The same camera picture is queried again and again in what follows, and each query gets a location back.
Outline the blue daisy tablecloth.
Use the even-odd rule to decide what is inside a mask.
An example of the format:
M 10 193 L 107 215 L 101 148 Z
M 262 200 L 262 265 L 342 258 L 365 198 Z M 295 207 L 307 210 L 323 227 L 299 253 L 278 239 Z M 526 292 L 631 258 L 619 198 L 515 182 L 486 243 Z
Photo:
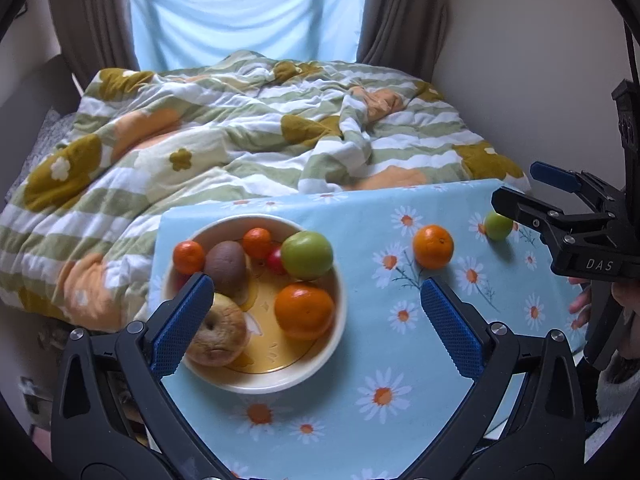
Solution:
M 562 330 L 570 348 L 585 334 L 568 304 L 578 290 L 550 271 L 538 235 L 516 226 L 491 243 L 482 232 L 495 180 L 291 195 L 176 207 L 160 217 L 151 304 L 175 246 L 239 214 L 272 214 L 323 234 L 344 276 L 347 320 L 317 374 L 266 396 L 232 393 L 186 367 L 164 385 L 198 436 L 236 474 L 265 479 L 389 479 L 430 444 L 470 388 L 420 306 L 424 272 L 411 242 L 437 224 L 454 239 L 442 277 L 488 321 L 515 333 Z

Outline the brown curtain left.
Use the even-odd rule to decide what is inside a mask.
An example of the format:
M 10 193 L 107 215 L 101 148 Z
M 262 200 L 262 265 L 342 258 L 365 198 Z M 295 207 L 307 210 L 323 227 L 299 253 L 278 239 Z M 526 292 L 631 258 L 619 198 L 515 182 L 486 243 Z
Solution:
M 81 88 L 104 68 L 139 67 L 129 0 L 49 0 L 61 54 Z

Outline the green striped floral duvet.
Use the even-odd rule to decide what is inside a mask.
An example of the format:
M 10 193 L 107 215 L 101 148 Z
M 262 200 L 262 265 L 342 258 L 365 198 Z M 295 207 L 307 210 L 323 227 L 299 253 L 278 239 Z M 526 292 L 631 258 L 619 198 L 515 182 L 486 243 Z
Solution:
M 1 214 L 1 299 L 92 330 L 148 304 L 171 208 L 297 193 L 529 180 L 422 79 L 238 51 L 166 73 L 106 68 Z

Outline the grey headboard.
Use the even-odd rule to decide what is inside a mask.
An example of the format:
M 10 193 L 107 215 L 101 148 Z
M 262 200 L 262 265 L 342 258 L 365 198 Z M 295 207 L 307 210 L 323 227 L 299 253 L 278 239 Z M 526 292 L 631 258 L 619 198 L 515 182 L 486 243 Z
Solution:
M 72 72 L 57 55 L 28 75 L 1 105 L 1 198 L 18 177 L 48 110 L 66 115 L 77 110 L 79 101 Z

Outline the light blue sheer curtain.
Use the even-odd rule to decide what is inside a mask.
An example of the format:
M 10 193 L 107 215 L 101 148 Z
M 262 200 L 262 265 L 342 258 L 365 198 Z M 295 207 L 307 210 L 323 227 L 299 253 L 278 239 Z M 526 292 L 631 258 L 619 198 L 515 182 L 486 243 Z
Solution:
M 364 0 L 130 0 L 144 70 L 214 65 L 249 50 L 299 61 L 356 60 Z

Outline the green plum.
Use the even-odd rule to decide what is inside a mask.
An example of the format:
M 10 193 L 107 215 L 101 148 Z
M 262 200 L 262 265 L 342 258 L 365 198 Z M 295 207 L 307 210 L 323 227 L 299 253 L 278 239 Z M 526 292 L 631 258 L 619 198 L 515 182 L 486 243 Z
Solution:
M 334 253 L 330 242 L 320 233 L 300 231 L 281 246 L 281 261 L 286 272 L 302 281 L 313 281 L 328 273 Z
M 484 220 L 486 236 L 494 242 L 502 242 L 513 231 L 513 221 L 502 214 L 491 211 Z

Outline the brown kiwi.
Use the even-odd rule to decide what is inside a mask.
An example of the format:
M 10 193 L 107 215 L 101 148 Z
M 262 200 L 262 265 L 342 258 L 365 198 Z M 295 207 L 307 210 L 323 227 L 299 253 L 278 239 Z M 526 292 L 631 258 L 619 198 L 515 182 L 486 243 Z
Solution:
M 234 240 L 216 244 L 205 257 L 203 272 L 220 294 L 234 296 L 246 285 L 247 268 L 242 246 Z

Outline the small mandarin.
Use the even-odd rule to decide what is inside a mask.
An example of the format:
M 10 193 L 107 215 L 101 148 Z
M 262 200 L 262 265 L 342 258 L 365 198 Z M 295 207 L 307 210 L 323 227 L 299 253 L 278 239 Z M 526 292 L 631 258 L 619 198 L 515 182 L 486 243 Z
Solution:
M 250 229 L 244 233 L 241 245 L 250 258 L 265 260 L 272 251 L 271 233 L 265 228 Z

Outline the cream duck pattern bowl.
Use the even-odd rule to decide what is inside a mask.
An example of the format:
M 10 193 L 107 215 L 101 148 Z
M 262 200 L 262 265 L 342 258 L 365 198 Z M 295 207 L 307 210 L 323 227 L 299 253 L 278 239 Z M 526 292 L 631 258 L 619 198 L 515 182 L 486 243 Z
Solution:
M 188 233 L 190 239 L 203 249 L 212 249 L 226 240 L 239 242 L 250 228 L 264 228 L 276 242 L 297 232 L 299 224 L 269 214 L 240 214 L 209 223 Z M 183 358 L 184 365 L 199 378 L 218 388 L 243 394 L 263 394 L 292 388 L 311 378 L 329 361 L 344 334 L 347 320 L 347 301 L 344 280 L 336 265 L 311 285 L 325 290 L 334 301 L 335 313 L 328 329 L 314 341 L 296 340 L 285 335 L 273 313 L 273 304 L 280 289 L 293 283 L 293 279 L 277 276 L 266 264 L 250 261 L 247 257 L 248 289 L 246 300 L 238 304 L 243 311 L 248 341 L 239 356 L 226 366 L 204 366 Z M 174 265 L 168 263 L 163 276 L 162 298 L 174 296 L 183 283 Z

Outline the red cherry tomato large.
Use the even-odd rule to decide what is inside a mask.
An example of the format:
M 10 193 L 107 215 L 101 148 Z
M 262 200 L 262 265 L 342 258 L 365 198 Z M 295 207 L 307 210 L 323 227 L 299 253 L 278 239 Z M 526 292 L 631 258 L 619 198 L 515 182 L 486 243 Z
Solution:
M 285 275 L 286 274 L 286 270 L 285 270 L 284 265 L 282 263 L 281 246 L 280 245 L 277 245 L 275 248 L 272 248 L 270 250 L 270 253 L 268 254 L 268 256 L 266 258 L 266 267 L 273 274 L 276 274 L 276 275 Z

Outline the wrinkled old apple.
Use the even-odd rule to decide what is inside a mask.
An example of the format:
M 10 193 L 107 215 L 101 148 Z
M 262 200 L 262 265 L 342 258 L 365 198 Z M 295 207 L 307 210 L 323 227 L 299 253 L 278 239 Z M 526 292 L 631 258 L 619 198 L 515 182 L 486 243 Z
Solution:
M 201 366 L 226 366 L 243 352 L 249 339 L 241 308 L 216 292 L 204 321 L 186 349 L 186 357 Z

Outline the large orange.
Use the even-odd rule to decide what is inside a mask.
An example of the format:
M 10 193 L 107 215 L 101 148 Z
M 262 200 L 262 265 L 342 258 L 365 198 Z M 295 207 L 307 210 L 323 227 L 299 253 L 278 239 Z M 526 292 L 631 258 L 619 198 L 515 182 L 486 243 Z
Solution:
M 277 293 L 273 313 L 280 330 L 286 336 L 298 340 L 315 340 L 332 325 L 335 304 L 326 290 L 304 283 L 293 283 Z

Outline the orange mandarin right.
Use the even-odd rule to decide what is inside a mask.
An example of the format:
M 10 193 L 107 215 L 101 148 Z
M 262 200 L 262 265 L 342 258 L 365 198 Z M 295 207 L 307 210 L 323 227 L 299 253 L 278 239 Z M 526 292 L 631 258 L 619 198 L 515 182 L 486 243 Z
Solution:
M 416 231 L 412 239 L 414 260 L 427 270 L 439 270 L 454 255 L 454 239 L 442 226 L 431 224 Z

